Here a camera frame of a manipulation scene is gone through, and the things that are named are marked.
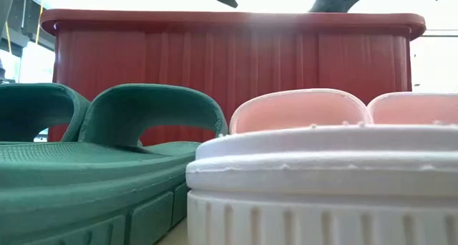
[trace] green rubber sandal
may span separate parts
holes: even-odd
[[[89,101],[60,84],[0,85],[0,144],[33,142],[45,128],[68,123],[61,141],[77,141]]]
[[[80,142],[0,146],[0,244],[158,241],[185,217],[185,167],[196,145],[137,147],[145,129],[166,124],[227,133],[221,109],[203,93],[121,85],[95,98]]]

